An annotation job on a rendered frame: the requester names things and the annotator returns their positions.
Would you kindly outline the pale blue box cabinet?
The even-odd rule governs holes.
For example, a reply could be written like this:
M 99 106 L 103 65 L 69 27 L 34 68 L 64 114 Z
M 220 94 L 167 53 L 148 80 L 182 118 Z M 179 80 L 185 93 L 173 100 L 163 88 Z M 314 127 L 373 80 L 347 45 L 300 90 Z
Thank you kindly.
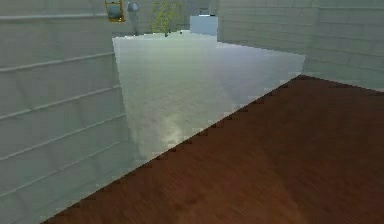
M 190 32 L 202 35 L 216 36 L 218 18 L 210 15 L 196 15 L 190 17 Z

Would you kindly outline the green house plant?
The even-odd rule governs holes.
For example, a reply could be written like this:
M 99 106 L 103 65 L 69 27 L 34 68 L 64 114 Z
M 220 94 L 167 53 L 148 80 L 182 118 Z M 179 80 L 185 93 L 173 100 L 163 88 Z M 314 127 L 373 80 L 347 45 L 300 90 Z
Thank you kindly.
M 150 10 L 151 33 L 162 33 L 168 37 L 173 28 L 177 28 L 182 22 L 181 0 L 153 0 Z

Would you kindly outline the grey floor lamp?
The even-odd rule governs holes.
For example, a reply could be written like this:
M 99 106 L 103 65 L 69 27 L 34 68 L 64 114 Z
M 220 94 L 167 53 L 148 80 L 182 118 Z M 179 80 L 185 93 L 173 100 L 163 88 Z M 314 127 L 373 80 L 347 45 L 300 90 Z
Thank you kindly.
M 133 25 L 133 32 L 135 36 L 139 35 L 138 29 L 138 12 L 139 12 L 139 4 L 134 1 L 130 1 L 127 5 L 127 12 L 130 18 L 130 21 Z

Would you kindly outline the yellow framed wall picture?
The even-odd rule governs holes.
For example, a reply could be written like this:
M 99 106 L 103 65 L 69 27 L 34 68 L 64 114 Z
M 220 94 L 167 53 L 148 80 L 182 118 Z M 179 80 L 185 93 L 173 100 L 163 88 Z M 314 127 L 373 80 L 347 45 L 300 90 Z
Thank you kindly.
M 124 22 L 122 0 L 105 0 L 105 8 L 109 22 Z

